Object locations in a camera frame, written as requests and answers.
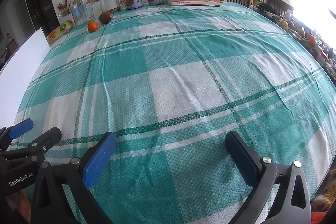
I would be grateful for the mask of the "small orange tangerine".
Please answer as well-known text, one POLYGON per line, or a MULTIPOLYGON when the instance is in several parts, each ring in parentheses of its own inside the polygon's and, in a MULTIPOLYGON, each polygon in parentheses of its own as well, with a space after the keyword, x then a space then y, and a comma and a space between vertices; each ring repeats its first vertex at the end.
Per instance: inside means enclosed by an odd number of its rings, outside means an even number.
POLYGON ((87 25, 87 29, 88 29, 89 32, 95 32, 95 31, 98 30, 98 28, 99 28, 99 25, 94 20, 90 21, 87 25))

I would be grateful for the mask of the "dark sweet potato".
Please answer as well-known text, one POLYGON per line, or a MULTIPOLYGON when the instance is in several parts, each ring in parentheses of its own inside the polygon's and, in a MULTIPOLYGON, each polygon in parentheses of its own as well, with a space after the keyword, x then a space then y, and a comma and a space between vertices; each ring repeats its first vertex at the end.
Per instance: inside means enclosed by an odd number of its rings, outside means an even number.
POLYGON ((103 12, 100 16, 99 16, 99 21, 102 24, 108 24, 111 20, 112 20, 113 16, 112 13, 109 11, 103 12))

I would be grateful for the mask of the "white cardboard box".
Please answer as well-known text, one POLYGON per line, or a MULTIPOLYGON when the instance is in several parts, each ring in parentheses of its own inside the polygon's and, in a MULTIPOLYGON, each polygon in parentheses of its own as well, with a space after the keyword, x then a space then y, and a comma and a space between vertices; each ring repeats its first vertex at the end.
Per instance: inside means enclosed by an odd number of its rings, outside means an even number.
POLYGON ((28 85, 50 50, 40 28, 5 63, 0 78, 1 127, 14 124, 28 85))

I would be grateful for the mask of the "teal white plaid tablecloth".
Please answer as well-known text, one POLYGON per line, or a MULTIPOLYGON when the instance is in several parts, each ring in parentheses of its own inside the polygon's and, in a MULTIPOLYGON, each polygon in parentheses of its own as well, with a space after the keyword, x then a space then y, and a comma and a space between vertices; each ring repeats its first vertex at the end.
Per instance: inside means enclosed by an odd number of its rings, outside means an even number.
POLYGON ((117 136, 92 192, 114 223, 227 223, 250 193, 225 148, 302 163, 313 195, 335 158, 335 86, 306 49, 246 7, 143 6, 55 42, 16 117, 52 127, 52 164, 117 136))

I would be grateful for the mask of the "red fleece sleeve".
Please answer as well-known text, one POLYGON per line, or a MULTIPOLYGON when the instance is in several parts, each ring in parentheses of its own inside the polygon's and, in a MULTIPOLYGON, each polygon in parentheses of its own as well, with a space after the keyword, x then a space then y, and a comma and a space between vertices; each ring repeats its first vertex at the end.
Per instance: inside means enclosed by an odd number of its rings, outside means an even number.
POLYGON ((312 212, 311 213, 311 224, 322 224, 329 223, 326 219, 327 212, 312 212))

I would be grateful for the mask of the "fruit pattern pouch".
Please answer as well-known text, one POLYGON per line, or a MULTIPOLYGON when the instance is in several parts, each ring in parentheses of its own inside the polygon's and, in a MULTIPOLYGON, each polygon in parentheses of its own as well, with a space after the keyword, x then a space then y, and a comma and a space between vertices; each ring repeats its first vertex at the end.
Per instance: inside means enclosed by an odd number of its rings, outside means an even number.
POLYGON ((74 27, 74 25, 75 24, 72 20, 66 20, 63 24, 55 28, 47 36, 47 41, 49 42, 49 44, 52 44, 57 39, 66 35, 74 27))

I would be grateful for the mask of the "red flower vase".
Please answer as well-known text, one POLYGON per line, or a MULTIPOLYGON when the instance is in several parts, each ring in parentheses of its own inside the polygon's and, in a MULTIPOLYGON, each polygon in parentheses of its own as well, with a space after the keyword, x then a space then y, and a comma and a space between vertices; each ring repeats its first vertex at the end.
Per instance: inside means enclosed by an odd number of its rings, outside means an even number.
POLYGON ((59 2, 56 7, 59 11, 62 12, 63 16, 66 16, 70 13, 69 8, 68 8, 68 0, 64 0, 63 2, 59 2))

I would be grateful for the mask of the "empty glass jar gold lid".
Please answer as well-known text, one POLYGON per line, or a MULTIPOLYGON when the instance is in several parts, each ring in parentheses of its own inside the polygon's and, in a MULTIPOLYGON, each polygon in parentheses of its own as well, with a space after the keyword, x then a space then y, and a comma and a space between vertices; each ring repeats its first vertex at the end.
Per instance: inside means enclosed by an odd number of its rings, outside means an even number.
POLYGON ((77 26, 94 18, 91 0, 72 0, 69 6, 72 18, 77 26))

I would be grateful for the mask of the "fruit bowl on side table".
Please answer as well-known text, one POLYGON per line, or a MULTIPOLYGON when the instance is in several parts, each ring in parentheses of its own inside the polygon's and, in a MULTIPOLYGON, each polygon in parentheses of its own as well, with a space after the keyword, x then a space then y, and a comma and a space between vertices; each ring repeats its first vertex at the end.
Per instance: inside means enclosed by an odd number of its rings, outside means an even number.
POLYGON ((306 33, 305 29, 301 26, 295 26, 291 20, 281 20, 279 26, 288 32, 294 39, 296 39, 305 48, 312 48, 317 45, 315 37, 306 33))

